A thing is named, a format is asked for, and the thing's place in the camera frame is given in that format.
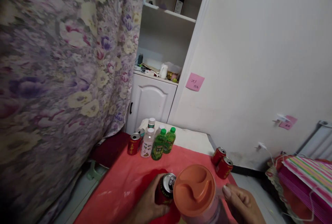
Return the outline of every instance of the green bottle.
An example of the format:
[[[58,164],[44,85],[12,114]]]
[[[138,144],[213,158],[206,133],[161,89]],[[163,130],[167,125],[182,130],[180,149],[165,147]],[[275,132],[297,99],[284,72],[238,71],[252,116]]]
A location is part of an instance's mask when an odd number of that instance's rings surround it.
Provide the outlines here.
[[[153,160],[161,159],[166,141],[166,129],[162,129],[153,143],[151,157]]]
[[[172,127],[170,131],[166,134],[166,142],[164,145],[164,153],[168,154],[172,150],[174,141],[175,141],[175,128]]]

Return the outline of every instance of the orange cup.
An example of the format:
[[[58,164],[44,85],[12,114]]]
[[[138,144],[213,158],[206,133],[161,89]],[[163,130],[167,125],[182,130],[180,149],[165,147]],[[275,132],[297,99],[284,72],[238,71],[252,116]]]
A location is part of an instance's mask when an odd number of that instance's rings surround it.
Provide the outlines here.
[[[174,203],[187,224],[228,223],[222,202],[216,196],[216,184],[211,172],[203,165],[190,165],[174,184]]]

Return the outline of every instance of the orange lid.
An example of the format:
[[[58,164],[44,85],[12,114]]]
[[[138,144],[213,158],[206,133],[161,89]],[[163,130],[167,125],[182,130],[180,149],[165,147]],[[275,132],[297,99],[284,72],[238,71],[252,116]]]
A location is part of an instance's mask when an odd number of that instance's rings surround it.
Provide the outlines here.
[[[208,209],[215,196],[215,181],[203,165],[190,165],[177,177],[174,202],[181,214],[195,217]]]

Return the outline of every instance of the plastic bottle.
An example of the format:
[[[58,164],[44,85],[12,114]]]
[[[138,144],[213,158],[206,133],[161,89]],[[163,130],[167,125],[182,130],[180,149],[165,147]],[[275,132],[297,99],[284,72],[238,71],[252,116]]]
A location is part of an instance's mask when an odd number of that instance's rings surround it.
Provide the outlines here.
[[[158,130],[155,133],[155,137],[157,138],[157,136],[160,134],[160,132],[162,131],[162,129],[166,129],[164,125],[160,125]]]
[[[166,134],[166,142],[164,145],[164,153],[168,154],[172,150],[174,141],[176,138],[175,127],[172,127],[170,131]]]
[[[153,141],[155,140],[155,130],[148,128],[147,132],[143,137],[141,157],[150,157],[153,147]]]
[[[166,129],[163,128],[160,131],[160,134],[156,136],[155,142],[153,143],[153,149],[151,153],[151,157],[153,160],[161,159],[164,151],[165,141],[166,141]]]
[[[155,129],[155,123],[156,123],[156,119],[155,118],[149,118],[148,127],[145,129],[145,133],[148,132],[149,128]]]

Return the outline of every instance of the pink note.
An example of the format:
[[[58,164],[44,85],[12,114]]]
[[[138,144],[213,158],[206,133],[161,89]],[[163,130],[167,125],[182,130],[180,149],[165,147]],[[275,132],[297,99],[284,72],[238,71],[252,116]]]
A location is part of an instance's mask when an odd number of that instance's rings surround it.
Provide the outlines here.
[[[286,118],[288,118],[290,121],[281,122],[279,127],[282,127],[282,128],[285,128],[286,130],[289,130],[296,123],[297,119],[292,117],[292,116],[289,116],[289,115],[286,115]]]
[[[201,89],[204,79],[204,77],[191,73],[187,81],[186,88],[198,92]]]

